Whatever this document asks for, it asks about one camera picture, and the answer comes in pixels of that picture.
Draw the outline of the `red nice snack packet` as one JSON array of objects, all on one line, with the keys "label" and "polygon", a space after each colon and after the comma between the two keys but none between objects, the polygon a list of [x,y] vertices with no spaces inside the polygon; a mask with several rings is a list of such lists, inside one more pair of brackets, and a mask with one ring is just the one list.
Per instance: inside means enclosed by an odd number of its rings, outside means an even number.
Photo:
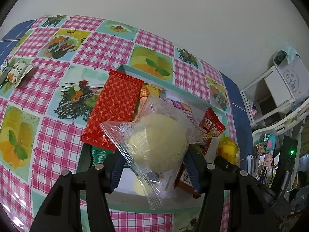
[{"label": "red nice snack packet", "polygon": [[199,130],[204,141],[204,144],[201,146],[201,151],[205,156],[209,149],[212,138],[220,136],[226,130],[226,127],[219,120],[212,107],[209,107],[199,124]]}]

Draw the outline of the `clear packet round rice cracker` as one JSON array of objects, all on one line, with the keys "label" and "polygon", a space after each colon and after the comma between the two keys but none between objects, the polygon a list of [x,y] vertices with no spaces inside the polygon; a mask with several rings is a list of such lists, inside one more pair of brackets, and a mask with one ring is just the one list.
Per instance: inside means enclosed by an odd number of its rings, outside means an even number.
[{"label": "clear packet round rice cracker", "polygon": [[103,122],[101,129],[141,181],[152,210],[169,196],[189,145],[203,141],[179,109],[150,95],[134,122]]}]

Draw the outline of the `red patterned snack packet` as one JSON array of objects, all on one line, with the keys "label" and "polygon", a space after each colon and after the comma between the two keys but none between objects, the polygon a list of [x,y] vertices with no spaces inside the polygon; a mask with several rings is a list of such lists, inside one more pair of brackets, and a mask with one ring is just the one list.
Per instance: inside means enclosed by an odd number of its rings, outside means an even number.
[{"label": "red patterned snack packet", "polygon": [[115,70],[110,70],[108,75],[91,111],[81,141],[114,152],[116,147],[102,131],[101,123],[132,121],[143,81]]}]

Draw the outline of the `dark green snack packet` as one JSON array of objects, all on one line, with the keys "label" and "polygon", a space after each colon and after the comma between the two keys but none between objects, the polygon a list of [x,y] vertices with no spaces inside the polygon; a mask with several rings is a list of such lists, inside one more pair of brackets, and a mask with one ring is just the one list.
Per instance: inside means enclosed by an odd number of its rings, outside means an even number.
[{"label": "dark green snack packet", "polygon": [[103,164],[107,153],[105,150],[101,149],[101,148],[92,148],[91,149],[91,155],[92,155],[92,166],[95,166],[97,164]]}]

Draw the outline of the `red white milk biscuit packet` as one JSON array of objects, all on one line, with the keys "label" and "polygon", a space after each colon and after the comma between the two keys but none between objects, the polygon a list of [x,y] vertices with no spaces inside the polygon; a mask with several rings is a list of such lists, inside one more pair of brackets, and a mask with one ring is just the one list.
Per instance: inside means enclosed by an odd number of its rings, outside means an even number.
[{"label": "red white milk biscuit packet", "polygon": [[198,199],[201,196],[193,187],[184,163],[181,164],[178,170],[177,177],[174,181],[174,188],[184,190],[186,193],[191,194],[194,199]]}]

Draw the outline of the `black device green light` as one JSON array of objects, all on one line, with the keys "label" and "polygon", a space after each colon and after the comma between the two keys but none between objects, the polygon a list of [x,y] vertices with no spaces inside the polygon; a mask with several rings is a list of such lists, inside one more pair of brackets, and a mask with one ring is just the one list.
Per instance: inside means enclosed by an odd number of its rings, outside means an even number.
[{"label": "black device green light", "polygon": [[298,141],[284,135],[276,175],[271,185],[275,193],[286,190],[295,165]]}]

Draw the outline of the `yellow cake packet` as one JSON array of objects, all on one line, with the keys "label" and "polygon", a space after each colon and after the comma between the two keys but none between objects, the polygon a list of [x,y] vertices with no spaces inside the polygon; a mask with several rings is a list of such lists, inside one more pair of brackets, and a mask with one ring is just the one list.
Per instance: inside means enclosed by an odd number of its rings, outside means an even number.
[{"label": "yellow cake packet", "polygon": [[216,155],[223,157],[232,165],[240,166],[240,148],[227,136],[220,138]]}]

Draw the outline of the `mint green shallow box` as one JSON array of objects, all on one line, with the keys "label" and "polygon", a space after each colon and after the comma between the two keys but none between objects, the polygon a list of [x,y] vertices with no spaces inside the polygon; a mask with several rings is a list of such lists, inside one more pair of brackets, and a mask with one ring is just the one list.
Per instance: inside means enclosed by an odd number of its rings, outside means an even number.
[{"label": "mint green shallow box", "polygon": [[201,206],[174,183],[189,145],[200,144],[197,125],[180,109],[150,95],[137,107],[144,79],[127,65],[110,70],[88,119],[81,141],[103,149],[119,151],[129,170],[120,182],[133,186],[136,176],[143,195],[117,194],[130,212],[178,213]]}]

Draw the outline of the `pink swiss roll packet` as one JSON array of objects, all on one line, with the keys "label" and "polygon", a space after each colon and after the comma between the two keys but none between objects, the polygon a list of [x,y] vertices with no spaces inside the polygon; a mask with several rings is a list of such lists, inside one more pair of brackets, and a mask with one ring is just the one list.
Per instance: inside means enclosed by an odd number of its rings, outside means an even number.
[{"label": "pink swiss roll packet", "polygon": [[187,104],[183,103],[183,102],[179,102],[179,101],[176,101],[176,100],[172,100],[170,98],[164,98],[163,99],[164,101],[172,104],[175,108],[179,109],[180,111],[182,111],[189,119],[190,119],[190,122],[196,126],[197,128],[199,128],[199,125],[197,124],[196,122],[196,119],[193,115],[193,112],[192,112],[192,109],[190,106],[188,106]]}]

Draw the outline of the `blue checked tablecloth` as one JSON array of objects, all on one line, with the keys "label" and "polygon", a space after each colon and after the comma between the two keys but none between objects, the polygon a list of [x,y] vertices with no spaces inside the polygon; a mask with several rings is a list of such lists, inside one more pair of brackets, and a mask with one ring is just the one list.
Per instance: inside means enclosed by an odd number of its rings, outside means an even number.
[{"label": "blue checked tablecloth", "polygon": [[[17,42],[35,24],[36,20],[29,20],[14,26],[3,38],[1,38],[1,61],[9,55]],[[227,92],[232,100],[232,114],[236,130],[237,143],[240,147],[240,167],[247,169],[247,156],[252,153],[252,135],[244,103],[237,85],[224,73],[221,74]]]}]

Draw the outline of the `pink plaid fruit tablecloth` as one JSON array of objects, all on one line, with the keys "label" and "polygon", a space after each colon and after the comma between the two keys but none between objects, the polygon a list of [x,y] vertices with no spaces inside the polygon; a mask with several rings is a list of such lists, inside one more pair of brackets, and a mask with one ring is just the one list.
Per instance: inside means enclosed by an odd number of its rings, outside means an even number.
[{"label": "pink plaid fruit tablecloth", "polygon": [[1,207],[18,231],[30,229],[60,172],[77,170],[80,138],[112,69],[197,96],[236,138],[237,86],[185,48],[127,24],[79,15],[26,21],[1,39],[1,63],[32,66],[17,87],[1,85]]}]

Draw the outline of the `white shelf unit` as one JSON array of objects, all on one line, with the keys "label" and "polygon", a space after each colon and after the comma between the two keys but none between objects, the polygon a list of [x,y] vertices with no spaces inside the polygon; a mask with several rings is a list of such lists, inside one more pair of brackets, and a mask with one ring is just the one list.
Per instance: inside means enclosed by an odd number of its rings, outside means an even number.
[{"label": "white shelf unit", "polygon": [[308,70],[294,48],[277,51],[272,66],[241,90],[252,131],[279,122],[308,99]]}]

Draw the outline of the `white leafy snack packet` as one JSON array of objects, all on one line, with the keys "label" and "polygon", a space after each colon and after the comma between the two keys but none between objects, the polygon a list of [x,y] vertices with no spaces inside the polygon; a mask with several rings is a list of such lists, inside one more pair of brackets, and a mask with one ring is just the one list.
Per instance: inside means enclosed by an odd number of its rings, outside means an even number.
[{"label": "white leafy snack packet", "polygon": [[14,88],[19,86],[21,80],[34,68],[29,60],[23,58],[7,59],[1,64],[1,86],[10,83]]}]

